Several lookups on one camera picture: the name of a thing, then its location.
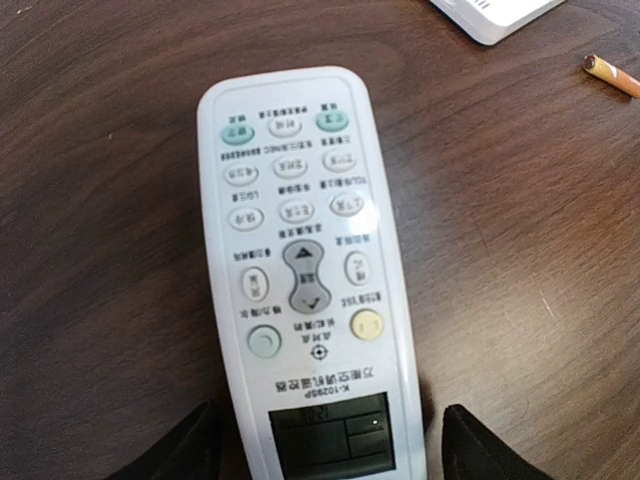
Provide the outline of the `small white remote control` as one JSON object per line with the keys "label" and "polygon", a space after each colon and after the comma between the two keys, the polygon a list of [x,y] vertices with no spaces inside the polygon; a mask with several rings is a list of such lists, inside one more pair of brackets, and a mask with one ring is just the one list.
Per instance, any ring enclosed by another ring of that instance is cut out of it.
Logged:
{"label": "small white remote control", "polygon": [[367,87],[337,66],[225,80],[197,109],[202,217],[255,479],[424,479],[401,252]]}

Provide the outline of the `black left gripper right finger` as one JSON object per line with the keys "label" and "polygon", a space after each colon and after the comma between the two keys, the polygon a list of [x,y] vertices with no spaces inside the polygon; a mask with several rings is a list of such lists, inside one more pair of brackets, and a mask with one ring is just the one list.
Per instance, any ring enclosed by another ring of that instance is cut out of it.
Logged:
{"label": "black left gripper right finger", "polygon": [[442,465],[446,480],[552,480],[460,404],[444,410]]}

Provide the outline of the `large white remote control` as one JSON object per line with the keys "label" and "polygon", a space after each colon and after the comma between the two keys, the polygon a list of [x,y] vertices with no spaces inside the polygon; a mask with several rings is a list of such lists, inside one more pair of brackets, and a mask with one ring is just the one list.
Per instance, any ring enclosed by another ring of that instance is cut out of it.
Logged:
{"label": "large white remote control", "polygon": [[493,46],[564,0],[431,0],[476,42]]}

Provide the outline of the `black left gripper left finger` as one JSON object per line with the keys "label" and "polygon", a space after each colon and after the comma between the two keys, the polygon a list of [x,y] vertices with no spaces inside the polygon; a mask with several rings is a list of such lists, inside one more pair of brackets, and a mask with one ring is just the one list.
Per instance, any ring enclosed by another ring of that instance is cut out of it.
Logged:
{"label": "black left gripper left finger", "polygon": [[139,458],[107,479],[218,479],[219,472],[220,413],[209,400],[198,405]]}

